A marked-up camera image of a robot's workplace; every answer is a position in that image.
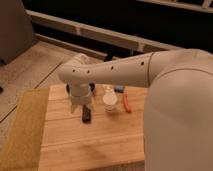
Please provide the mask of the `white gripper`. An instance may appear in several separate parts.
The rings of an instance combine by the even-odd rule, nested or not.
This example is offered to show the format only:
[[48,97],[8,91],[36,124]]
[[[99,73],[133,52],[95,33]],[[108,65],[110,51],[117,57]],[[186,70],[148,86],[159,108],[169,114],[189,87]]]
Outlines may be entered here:
[[86,105],[92,112],[95,111],[92,102],[92,91],[89,84],[70,84],[69,97],[71,100],[70,112],[73,114],[78,105]]

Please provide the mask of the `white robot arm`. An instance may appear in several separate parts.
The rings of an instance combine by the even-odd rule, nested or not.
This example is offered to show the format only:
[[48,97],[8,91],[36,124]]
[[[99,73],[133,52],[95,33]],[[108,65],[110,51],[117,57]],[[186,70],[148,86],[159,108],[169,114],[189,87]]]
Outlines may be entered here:
[[151,52],[89,64],[78,54],[59,69],[74,104],[89,85],[146,87],[145,171],[213,171],[213,54],[200,49]]

